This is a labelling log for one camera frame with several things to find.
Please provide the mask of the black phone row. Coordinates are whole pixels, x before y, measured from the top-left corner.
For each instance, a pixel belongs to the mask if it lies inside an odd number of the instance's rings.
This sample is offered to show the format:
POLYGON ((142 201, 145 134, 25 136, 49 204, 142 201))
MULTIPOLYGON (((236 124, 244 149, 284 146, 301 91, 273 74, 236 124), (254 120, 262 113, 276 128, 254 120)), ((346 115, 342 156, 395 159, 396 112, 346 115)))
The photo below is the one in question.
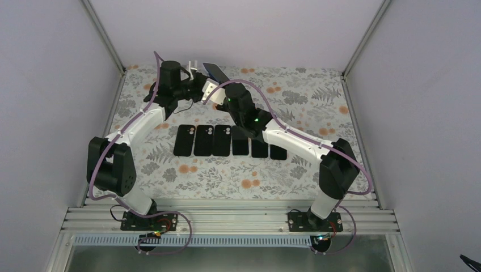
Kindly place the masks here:
POLYGON ((217 83, 222 84, 230 80, 218 65, 204 62, 203 66, 205 70, 208 72, 209 77, 212 78, 217 83))
POLYGON ((269 147, 268 144, 252 139, 251 140, 251 156, 253 158, 267 158, 269 155, 269 147))
POLYGON ((269 157, 272 160, 286 160, 287 150, 276 145, 270 145, 269 157))

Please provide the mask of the black phone case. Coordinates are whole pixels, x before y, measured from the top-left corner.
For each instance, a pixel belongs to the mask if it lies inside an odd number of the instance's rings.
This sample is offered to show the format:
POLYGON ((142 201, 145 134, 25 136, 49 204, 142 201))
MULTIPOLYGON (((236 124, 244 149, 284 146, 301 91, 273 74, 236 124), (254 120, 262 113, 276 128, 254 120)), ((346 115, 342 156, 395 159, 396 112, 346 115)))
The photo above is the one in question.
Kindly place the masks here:
POLYGON ((216 125, 213 136, 213 156, 229 156, 231 151, 231 126, 216 125))
POLYGON ((195 139, 196 128, 194 125, 180 125, 178 127, 173 154, 175 156, 189 157, 195 139))
POLYGON ((196 128, 194 156, 211 156, 213 148, 214 126, 198 125, 196 128))

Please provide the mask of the teal phone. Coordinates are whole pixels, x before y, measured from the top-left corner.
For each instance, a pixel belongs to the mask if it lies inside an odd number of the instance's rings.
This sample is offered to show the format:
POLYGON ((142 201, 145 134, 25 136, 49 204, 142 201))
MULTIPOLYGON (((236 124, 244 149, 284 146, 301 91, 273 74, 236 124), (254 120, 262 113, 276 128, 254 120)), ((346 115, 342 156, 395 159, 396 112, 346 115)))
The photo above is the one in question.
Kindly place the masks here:
POLYGON ((232 153, 234 156, 247 156, 249 154, 249 140, 244 132, 237 126, 232 127, 232 153))

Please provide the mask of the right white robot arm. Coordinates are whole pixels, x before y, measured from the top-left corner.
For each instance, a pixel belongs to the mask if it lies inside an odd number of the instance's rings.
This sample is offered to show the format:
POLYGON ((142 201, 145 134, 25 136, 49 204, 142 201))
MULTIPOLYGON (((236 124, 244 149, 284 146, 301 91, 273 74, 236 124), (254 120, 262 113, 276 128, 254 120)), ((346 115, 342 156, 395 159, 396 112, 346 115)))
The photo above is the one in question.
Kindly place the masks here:
POLYGON ((227 111, 246 137, 283 148, 318 165, 320 192, 306 216, 311 229, 324 229, 333 209, 348 193, 362 170, 350 144, 343 139, 325 141, 290 128, 270 109, 257 108, 250 92, 239 80, 207 87, 203 99, 211 100, 227 111))

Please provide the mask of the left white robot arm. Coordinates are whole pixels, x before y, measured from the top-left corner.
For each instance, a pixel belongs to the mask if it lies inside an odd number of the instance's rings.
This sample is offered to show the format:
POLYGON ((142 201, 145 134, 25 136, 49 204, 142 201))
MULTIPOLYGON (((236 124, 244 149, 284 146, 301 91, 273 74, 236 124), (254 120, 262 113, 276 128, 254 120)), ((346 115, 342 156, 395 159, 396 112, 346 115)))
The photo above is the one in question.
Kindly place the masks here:
POLYGON ((88 144, 88 197, 98 201, 112 198, 145 230, 158 221, 156 204, 136 183, 133 151, 158 125, 177 109, 178 102, 199 102, 209 77, 196 68, 184 68, 176 61, 157 66, 157 78, 140 109, 119 130, 104 138, 94 137, 88 144))

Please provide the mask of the floral table mat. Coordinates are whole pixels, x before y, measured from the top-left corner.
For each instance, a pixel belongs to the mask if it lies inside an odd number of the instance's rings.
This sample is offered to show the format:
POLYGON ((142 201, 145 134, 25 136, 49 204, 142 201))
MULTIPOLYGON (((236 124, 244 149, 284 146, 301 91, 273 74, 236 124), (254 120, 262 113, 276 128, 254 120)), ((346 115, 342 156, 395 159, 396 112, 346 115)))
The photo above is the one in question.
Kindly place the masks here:
MULTIPOLYGON (((328 141, 348 141, 362 156, 349 114, 341 73, 334 69, 224 66, 230 79, 253 83, 257 107, 272 108, 289 126, 328 141)), ((178 157, 173 153, 180 125, 232 125, 213 103, 181 101, 133 149, 136 183, 151 198, 314 199, 319 167, 292 152, 285 160, 246 156, 178 157)))

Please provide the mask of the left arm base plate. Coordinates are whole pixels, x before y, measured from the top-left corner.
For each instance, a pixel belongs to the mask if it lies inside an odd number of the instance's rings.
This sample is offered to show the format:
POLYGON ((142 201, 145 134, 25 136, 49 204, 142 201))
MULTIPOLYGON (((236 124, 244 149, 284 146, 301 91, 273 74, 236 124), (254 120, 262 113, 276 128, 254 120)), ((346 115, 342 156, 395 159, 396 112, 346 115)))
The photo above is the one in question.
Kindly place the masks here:
POLYGON ((176 231, 178 222, 177 214, 165 214, 154 218, 141 218, 125 212, 122 218, 120 229, 122 231, 146 231, 146 232, 165 232, 176 231))

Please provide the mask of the aluminium rail frame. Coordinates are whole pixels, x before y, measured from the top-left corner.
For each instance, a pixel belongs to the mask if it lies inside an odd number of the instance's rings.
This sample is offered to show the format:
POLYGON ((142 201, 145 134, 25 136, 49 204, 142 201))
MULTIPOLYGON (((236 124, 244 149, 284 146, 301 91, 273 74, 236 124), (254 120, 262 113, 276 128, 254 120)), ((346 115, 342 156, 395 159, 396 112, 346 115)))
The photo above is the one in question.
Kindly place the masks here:
MULTIPOLYGON (((119 233, 121 224, 110 216, 120 216, 123 209, 113 207, 109 199, 87 199, 82 207, 67 210, 62 232, 119 233)), ((160 211, 184 214, 198 235, 262 235, 288 234, 287 213, 291 209, 306 210, 309 200, 219 200, 159 199, 160 211)), ((341 211, 343 234, 356 230, 360 235, 397 234, 400 229, 392 210, 381 210, 376 201, 347 200, 341 211)))

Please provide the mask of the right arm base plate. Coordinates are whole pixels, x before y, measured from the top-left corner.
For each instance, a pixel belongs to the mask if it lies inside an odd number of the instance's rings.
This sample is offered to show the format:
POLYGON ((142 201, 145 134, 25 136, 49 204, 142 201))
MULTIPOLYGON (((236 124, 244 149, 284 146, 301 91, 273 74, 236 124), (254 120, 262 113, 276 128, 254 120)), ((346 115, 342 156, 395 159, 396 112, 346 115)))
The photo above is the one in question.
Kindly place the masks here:
POLYGON ((326 219, 315 216, 310 211, 293 209, 287 213, 290 232, 342 232, 340 213, 331 212, 326 219))

